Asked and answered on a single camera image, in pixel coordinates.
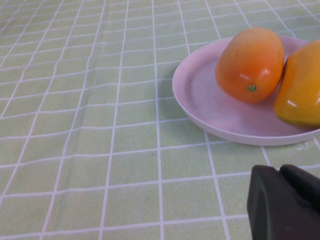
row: mango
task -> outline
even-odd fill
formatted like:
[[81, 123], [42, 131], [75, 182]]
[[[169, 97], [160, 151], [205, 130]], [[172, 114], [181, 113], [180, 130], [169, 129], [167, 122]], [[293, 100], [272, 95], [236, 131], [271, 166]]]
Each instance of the mango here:
[[320, 39], [288, 56], [273, 110], [289, 125], [320, 127]]
[[238, 101], [264, 101], [277, 88], [285, 63], [281, 38], [264, 27], [238, 33], [222, 52], [215, 68], [218, 86]]

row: plate rim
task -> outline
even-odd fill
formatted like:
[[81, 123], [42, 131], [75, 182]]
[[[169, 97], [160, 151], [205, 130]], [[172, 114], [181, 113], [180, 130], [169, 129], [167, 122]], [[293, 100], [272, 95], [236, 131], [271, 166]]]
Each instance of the plate rim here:
[[[291, 36], [285, 36], [285, 35], [279, 35], [281, 39], [287, 39], [287, 40], [300, 40], [305, 43], [308, 43], [309, 41], [301, 38], [291, 37]], [[312, 138], [314, 138], [316, 135], [320, 134], [320, 128], [315, 129], [312, 131], [300, 133], [300, 134], [294, 134], [294, 135], [283, 135], [283, 136], [254, 136], [254, 135], [246, 135], [243, 133], [236, 133], [231, 132], [227, 130], [223, 130], [220, 128], [217, 128], [215, 126], [209, 125], [208, 123], [198, 119], [195, 115], [191, 114], [180, 102], [179, 98], [177, 97], [176, 90], [174, 88], [174, 84], [177, 81], [177, 74], [180, 68], [185, 64], [186, 61], [190, 58], [194, 58], [196, 55], [198, 55], [201, 52], [204, 52], [205, 49], [210, 48], [210, 46], [215, 45], [222, 41], [231, 41], [234, 37], [226, 37], [226, 38], [220, 38], [218, 40], [215, 40], [211, 43], [208, 43], [194, 52], [190, 53], [187, 57], [185, 57], [178, 67], [175, 69], [173, 77], [172, 77], [172, 84], [171, 88], [173, 91], [173, 95], [175, 100], [178, 102], [179, 106], [183, 109], [183, 111], [187, 114], [188, 118], [196, 124], [201, 129], [207, 131], [210, 134], [216, 135], [220, 138], [223, 138], [230, 142], [236, 142], [241, 144], [249, 144], [254, 146], [284, 146], [284, 145], [290, 145], [290, 144], [296, 144], [304, 141], [308, 141]]]

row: plate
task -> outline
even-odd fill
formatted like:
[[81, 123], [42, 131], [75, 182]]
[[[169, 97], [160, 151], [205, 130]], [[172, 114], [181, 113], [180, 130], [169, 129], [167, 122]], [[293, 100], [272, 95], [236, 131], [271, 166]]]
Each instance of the plate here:
[[[307, 43], [280, 36], [285, 57]], [[259, 104], [240, 102], [218, 86], [216, 64], [232, 38], [205, 45], [187, 56], [173, 75], [173, 94], [187, 116], [205, 131], [225, 140], [256, 146], [281, 146], [307, 141], [320, 129], [288, 125], [273, 111], [277, 91]]]

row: tablecloth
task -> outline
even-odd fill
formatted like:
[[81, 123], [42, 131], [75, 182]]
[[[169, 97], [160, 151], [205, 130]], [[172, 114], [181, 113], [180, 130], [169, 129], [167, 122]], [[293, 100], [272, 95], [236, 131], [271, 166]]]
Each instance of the tablecloth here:
[[320, 177], [320, 138], [208, 134], [172, 77], [254, 26], [317, 39], [320, 2], [0, 0], [0, 240], [250, 240], [252, 166]]

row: black object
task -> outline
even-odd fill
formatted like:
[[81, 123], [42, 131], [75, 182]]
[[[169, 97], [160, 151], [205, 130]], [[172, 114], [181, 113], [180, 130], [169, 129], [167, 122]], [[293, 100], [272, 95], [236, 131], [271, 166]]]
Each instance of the black object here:
[[255, 165], [247, 211], [253, 240], [320, 240], [320, 179], [290, 164]]

